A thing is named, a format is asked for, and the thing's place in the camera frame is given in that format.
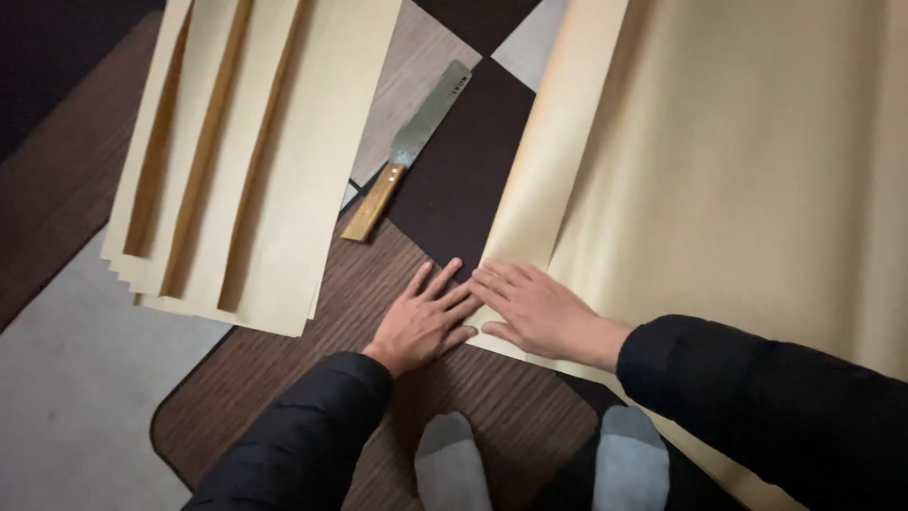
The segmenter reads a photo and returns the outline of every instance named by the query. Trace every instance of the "knife blade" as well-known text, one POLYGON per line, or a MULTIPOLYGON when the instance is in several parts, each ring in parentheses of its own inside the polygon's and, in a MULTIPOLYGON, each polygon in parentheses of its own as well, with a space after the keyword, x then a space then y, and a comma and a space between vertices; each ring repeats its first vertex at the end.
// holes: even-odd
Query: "knife blade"
POLYGON ((362 200, 340 237, 360 243, 366 241, 400 179, 416 161, 419 152, 441 125, 472 77, 473 74, 461 62, 455 60, 450 63, 413 117, 394 136, 388 163, 382 168, 372 189, 362 200))

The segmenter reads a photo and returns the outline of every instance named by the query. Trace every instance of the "sock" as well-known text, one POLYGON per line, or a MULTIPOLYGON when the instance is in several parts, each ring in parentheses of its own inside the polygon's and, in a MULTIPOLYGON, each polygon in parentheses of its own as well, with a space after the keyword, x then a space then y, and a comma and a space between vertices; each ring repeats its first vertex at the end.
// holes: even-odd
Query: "sock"
POLYGON ((458 412, 435 416, 416 451, 416 483, 426 511, 492 511, 473 431, 458 412))
POLYGON ((602 418, 593 511, 663 511, 668 450, 637 407, 612 406, 602 418))

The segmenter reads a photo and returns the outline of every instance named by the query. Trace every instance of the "floor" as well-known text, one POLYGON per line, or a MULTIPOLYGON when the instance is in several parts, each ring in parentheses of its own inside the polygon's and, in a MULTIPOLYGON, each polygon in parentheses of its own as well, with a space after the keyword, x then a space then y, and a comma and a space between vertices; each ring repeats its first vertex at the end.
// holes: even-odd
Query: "floor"
MULTIPOLYGON (((62 4, 22 4, 35 5, 37 11, 11 8, 14 12, 5 13, 4 20, 9 23, 19 15, 33 25, 41 25, 35 20, 42 19, 96 21, 93 13, 120 8, 98 0, 66 7, 75 13, 55 10, 64 9, 62 4)), ((412 88, 407 94, 395 89, 384 101, 397 105, 395 95, 416 95, 424 84, 430 86, 428 77, 437 75, 435 69, 453 57, 481 65, 491 59, 500 65, 495 67, 536 91, 566 4, 567 0, 405 0, 400 21, 406 20, 406 24, 399 25, 389 60, 399 59, 397 65, 410 69, 406 74, 410 80, 397 87, 410 84, 412 88)), ((134 9, 139 7, 129 7, 129 12, 117 18, 125 20, 120 25, 128 29, 129 23, 138 23, 142 17, 134 9)), ((35 92, 29 103, 27 93, 34 87, 25 78, 12 80, 18 86, 17 105, 4 104, 3 108, 5 117, 17 112, 16 124, 15 130, 4 133, 0 156, 16 158, 15 150, 25 134, 41 129, 40 119, 53 115, 52 106, 63 100, 60 94, 64 93, 58 89, 75 87, 125 35, 104 24, 96 25, 88 24, 84 31, 103 36, 85 39, 76 34, 67 40, 61 35, 42 43, 59 47, 45 48, 36 55, 59 51, 63 64, 54 64, 48 57, 18 67, 0 66, 7 74, 3 82, 18 73, 15 76, 26 75, 27 80, 55 88, 35 92), (74 70, 64 65, 78 60, 76 57, 81 60, 74 70), (56 68, 43 69, 42 62, 56 68)), ((14 58, 4 51, 0 58, 14 58)), ((381 100, 380 90, 376 105, 381 100)), ((384 125, 380 119, 370 122, 384 125)), ((363 158, 365 163, 353 169, 345 200, 369 182, 370 169, 375 166, 372 162, 380 154, 363 158)), ((2 210, 0 219, 17 221, 15 215, 5 215, 2 210)), ((68 263, 54 268, 52 279, 26 297, 30 300, 16 309, 15 319, 0 323, 0 509, 158 510, 178 508, 188 498, 188 490, 152 451, 149 422, 158 403, 221 340, 229 326, 132 307, 126 284, 118 282, 98 258, 103 235, 102 230, 74 250, 68 263)), ((0 257, 0 270, 4 270, 0 275, 12 278, 9 268, 3 268, 8 264, 9 258, 0 257)))

